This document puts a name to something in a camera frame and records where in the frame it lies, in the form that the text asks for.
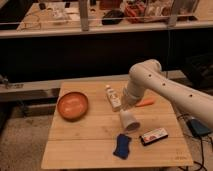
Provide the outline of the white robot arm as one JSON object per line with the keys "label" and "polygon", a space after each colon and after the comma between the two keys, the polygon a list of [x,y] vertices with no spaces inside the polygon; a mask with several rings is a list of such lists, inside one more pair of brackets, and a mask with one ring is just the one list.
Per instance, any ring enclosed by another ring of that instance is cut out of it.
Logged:
{"label": "white robot arm", "polygon": [[123,88],[122,107],[132,108],[150,89],[213,130],[213,96],[167,79],[161,71],[161,64],[155,59],[133,65]]}

